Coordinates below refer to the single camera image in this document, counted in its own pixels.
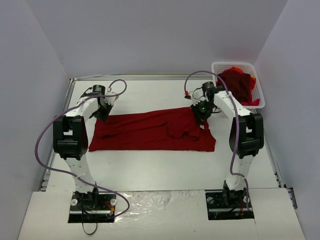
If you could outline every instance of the black mounting plate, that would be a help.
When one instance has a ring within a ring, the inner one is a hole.
[[[98,205],[94,209],[84,209],[89,213],[89,215],[86,213],[83,213],[82,215],[80,203],[78,203],[76,206],[70,206],[68,223],[113,223],[115,218],[111,215],[110,208],[101,203],[107,202],[110,204],[111,199],[116,199],[116,195],[108,192],[99,192]]]
[[[205,191],[206,208],[209,220],[239,220],[239,219],[254,219],[253,212],[248,211],[246,203],[241,202],[235,206],[227,206],[223,199],[222,190]]]

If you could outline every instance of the screw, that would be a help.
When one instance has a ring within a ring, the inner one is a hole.
[[[117,200],[115,198],[110,199],[111,206],[115,206],[117,204]]]
[[[247,202],[247,196],[243,197],[243,202],[246,203]]]
[[[72,199],[71,200],[71,206],[73,206],[73,207],[75,207],[75,206],[77,206],[77,204],[78,204],[78,200],[77,199]]]
[[[212,196],[209,196],[207,199],[206,199],[206,202],[208,203],[208,204],[214,204],[214,198],[212,197]]]

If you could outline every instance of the cable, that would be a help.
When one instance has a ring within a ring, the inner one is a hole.
[[[231,213],[231,212],[233,212],[235,209],[236,209],[236,207],[230,209],[227,213]]]
[[[239,132],[240,132],[240,126],[239,126],[239,116],[238,116],[238,110],[237,110],[237,106],[236,106],[236,103],[235,101],[233,100],[232,96],[229,94],[229,91],[228,91],[228,88],[227,88],[227,85],[225,83],[225,81],[216,73],[214,72],[211,72],[211,71],[205,71],[205,70],[202,70],[202,71],[195,71],[191,74],[189,74],[189,76],[185,79],[185,82],[184,82],[184,93],[187,95],[188,92],[187,92],[187,81],[188,79],[194,75],[194,74],[198,74],[198,73],[207,73],[207,74],[211,74],[211,75],[214,75],[216,76],[223,84],[224,86],[224,90],[226,92],[226,94],[229,96],[230,98],[230,101],[233,105],[233,108],[234,108],[234,114],[235,114],[235,122],[236,122],[236,133],[235,133],[235,145],[234,145],[234,149],[233,149],[233,153],[232,153],[232,158],[231,158],[231,164],[230,164],[230,174],[233,175],[233,176],[239,176],[239,177],[242,177],[244,182],[245,182],[245,187],[246,187],[246,203],[245,203],[245,206],[246,208],[248,209],[248,211],[252,212],[252,209],[249,208],[249,185],[248,185],[248,181],[246,179],[246,176],[241,174],[241,173],[238,173],[238,172],[234,172],[233,171],[233,167],[234,167],[234,163],[235,163],[235,158],[236,158],[236,154],[238,152],[238,143],[239,143]]]
[[[218,109],[218,107],[216,106],[215,109],[214,109],[214,111],[213,111],[212,113],[213,113],[213,114],[219,114],[219,113],[222,112],[222,110],[221,110],[221,111],[216,111],[217,109]]]
[[[78,177],[78,176],[77,176],[75,173],[73,173],[73,172],[47,166],[46,164],[44,164],[44,163],[40,160],[40,158],[39,158],[39,153],[38,153],[38,148],[39,148],[40,140],[41,140],[41,138],[43,137],[43,135],[45,134],[45,132],[46,132],[46,131],[48,130],[48,128],[49,128],[58,118],[60,118],[62,115],[68,113],[69,111],[72,111],[72,110],[74,110],[74,109],[79,108],[81,105],[83,105],[83,104],[84,104],[87,100],[89,100],[89,99],[93,99],[93,98],[106,98],[106,97],[117,97],[117,96],[120,96],[121,94],[123,94],[123,93],[127,90],[127,83],[126,83],[124,80],[122,80],[122,79],[117,79],[117,80],[113,81],[113,82],[109,85],[109,87],[111,87],[111,85],[112,85],[113,83],[118,82],[118,81],[123,82],[124,85],[125,85],[125,86],[124,86],[124,90],[123,90],[122,92],[116,93],[116,94],[114,94],[114,95],[94,95],[94,96],[89,96],[89,97],[87,97],[84,101],[80,102],[77,106],[73,106],[73,107],[71,107],[71,108],[68,108],[67,110],[64,110],[62,113],[60,113],[60,114],[58,114],[56,117],[54,117],[54,118],[44,127],[44,129],[43,129],[42,132],[40,133],[39,137],[37,138],[37,140],[36,140],[36,142],[35,142],[35,146],[34,146],[35,159],[36,159],[36,161],[38,162],[38,164],[40,164],[41,167],[43,167],[43,168],[45,168],[45,169],[48,169],[48,170],[51,170],[51,171],[55,171],[55,172],[59,172],[59,173],[64,173],[64,174],[69,174],[69,175],[73,176],[74,178],[79,179],[79,181],[83,182],[84,184],[87,184],[87,185],[92,186],[92,187],[97,188],[97,189],[101,189],[101,190],[106,191],[106,192],[110,192],[110,193],[116,194],[116,195],[118,195],[119,197],[121,197],[121,198],[126,202],[127,208],[126,208],[124,211],[118,213],[117,215],[114,215],[113,218],[116,218],[116,217],[124,214],[125,212],[127,212],[127,211],[129,210],[129,208],[130,208],[130,203],[129,203],[128,199],[127,199],[125,196],[123,196],[121,193],[118,193],[118,192],[113,191],[113,190],[111,190],[111,189],[108,189],[108,188],[105,188],[105,187],[102,187],[102,186],[98,186],[97,184],[93,184],[93,183],[87,182],[87,181],[81,179],[81,177]]]
[[[200,98],[204,97],[204,95],[202,95],[202,96],[199,97],[199,98],[195,98],[195,97],[194,97],[195,92],[196,92],[197,90],[199,90],[199,89],[201,89],[201,87],[196,88],[196,89],[193,91],[193,93],[192,93],[192,97],[193,97],[195,100],[199,100]]]
[[[115,208],[111,204],[109,204],[107,201],[101,201],[100,203],[109,208],[110,216],[112,216],[115,213]]]
[[[244,215],[244,205],[242,203],[240,204],[240,215]]]
[[[84,226],[84,212],[88,215],[88,219],[89,219],[89,213],[87,211],[84,210],[84,205],[82,203],[82,200],[80,201],[81,203],[81,224],[82,224],[82,229],[84,231],[85,234],[89,235],[89,236],[92,236],[93,234],[96,233],[96,231],[98,230],[98,223],[96,222],[95,223],[95,229],[93,232],[91,233],[87,233],[86,230],[85,230],[85,226]]]

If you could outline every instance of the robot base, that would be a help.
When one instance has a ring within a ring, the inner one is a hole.
[[[68,223],[113,223],[115,221],[113,215],[116,206],[112,206],[111,202],[113,203],[115,200],[115,194],[99,192],[97,206],[92,209],[84,206],[82,209],[82,205],[73,194]]]
[[[205,198],[209,220],[239,220],[255,218],[254,213],[247,210],[246,203],[242,196],[239,197],[239,201],[232,206],[227,206],[222,190],[205,191]]]

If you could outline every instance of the white table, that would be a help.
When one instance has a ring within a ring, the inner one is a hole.
[[[191,81],[194,89],[203,81]],[[112,114],[143,113],[187,107],[182,80],[128,81],[128,90],[116,101]],[[77,81],[70,105],[94,84]],[[122,85],[114,86],[115,92]],[[91,141],[95,120],[87,122]],[[99,223],[92,240],[304,240],[288,192],[278,188],[266,148],[260,150],[248,176],[254,219],[209,221],[204,190],[221,189],[228,174],[231,121],[223,114],[209,119],[216,138],[215,152],[95,151],[87,153],[92,176],[99,185],[122,192],[131,203],[115,223]],[[68,170],[58,155],[53,167]],[[73,179],[52,172],[46,192],[32,194],[19,240],[85,240],[80,223],[68,223]],[[126,207],[117,197],[116,212]],[[94,225],[85,224],[90,232]]]
[[[188,89],[200,87],[204,81],[191,80]],[[95,84],[108,86],[110,81],[76,81],[70,106],[82,93]],[[115,102],[112,115],[144,113],[162,109],[188,107],[184,98],[183,80],[128,80],[127,91]],[[115,83],[112,90],[122,91],[123,83]],[[95,119],[86,124],[89,143],[93,137]],[[221,189],[227,177],[232,151],[229,147],[231,121],[224,113],[213,114],[209,120],[216,139],[214,152],[197,151],[95,151],[86,158],[96,182],[116,191],[170,191]],[[53,167],[68,170],[59,155]],[[266,150],[259,151],[248,175],[250,188],[277,188],[278,184]],[[52,172],[47,191],[74,191],[71,176]]]
[[[284,188],[250,189],[255,219],[243,220],[209,221],[202,190],[125,195],[130,210],[89,237],[80,223],[68,223],[71,192],[34,192],[18,240],[305,240]],[[125,206],[119,198],[116,210]]]

